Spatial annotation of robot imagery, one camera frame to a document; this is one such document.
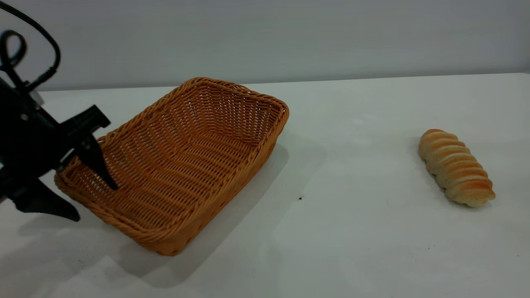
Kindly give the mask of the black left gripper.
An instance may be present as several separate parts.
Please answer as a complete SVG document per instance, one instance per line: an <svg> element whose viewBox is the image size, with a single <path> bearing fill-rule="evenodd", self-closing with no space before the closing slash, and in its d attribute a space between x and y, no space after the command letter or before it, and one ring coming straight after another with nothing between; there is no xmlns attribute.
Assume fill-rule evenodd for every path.
<svg viewBox="0 0 530 298"><path fill-rule="evenodd" d="M118 189L93 135L110 124L97 106L59 123L28 94L1 81L0 111L1 196L18 211L78 222L77 209L39 180L51 170L63 171L75 156L111 189Z"/></svg>

